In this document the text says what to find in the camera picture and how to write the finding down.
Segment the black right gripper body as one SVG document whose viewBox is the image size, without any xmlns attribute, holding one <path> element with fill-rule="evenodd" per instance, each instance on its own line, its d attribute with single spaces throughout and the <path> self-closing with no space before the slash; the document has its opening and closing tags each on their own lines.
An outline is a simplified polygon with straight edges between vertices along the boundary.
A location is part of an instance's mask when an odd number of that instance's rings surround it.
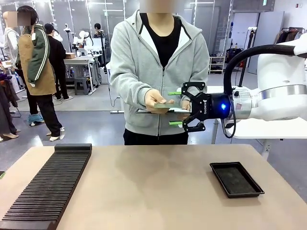
<svg viewBox="0 0 307 230">
<path fill-rule="evenodd" d="M 191 117 L 198 120 L 225 119 L 231 114 L 231 97 L 224 93 L 198 93 L 190 98 Z"/>
</svg>

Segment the person's left hand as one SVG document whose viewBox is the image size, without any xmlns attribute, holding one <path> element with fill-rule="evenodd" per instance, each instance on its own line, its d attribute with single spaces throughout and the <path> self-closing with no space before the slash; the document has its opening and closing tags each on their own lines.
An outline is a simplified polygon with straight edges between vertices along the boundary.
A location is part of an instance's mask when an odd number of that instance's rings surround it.
<svg viewBox="0 0 307 230">
<path fill-rule="evenodd" d="M 190 111 L 190 101 L 189 100 L 183 100 L 181 102 L 181 109 Z M 190 115 L 190 113 L 179 114 L 178 118 L 179 118 L 179 120 L 183 121 L 187 117 L 189 117 L 189 115 Z"/>
</svg>

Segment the person's right hand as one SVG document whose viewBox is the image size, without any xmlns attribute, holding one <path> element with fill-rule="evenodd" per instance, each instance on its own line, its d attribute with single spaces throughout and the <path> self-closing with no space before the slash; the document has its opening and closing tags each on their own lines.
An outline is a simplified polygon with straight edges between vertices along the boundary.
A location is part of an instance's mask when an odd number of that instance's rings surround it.
<svg viewBox="0 0 307 230">
<path fill-rule="evenodd" d="M 156 104 L 165 104 L 166 100 L 162 97 L 160 92 L 156 89 L 150 89 L 145 94 L 146 109 L 153 114 L 165 114 L 168 110 L 166 108 L 155 108 Z"/>
</svg>

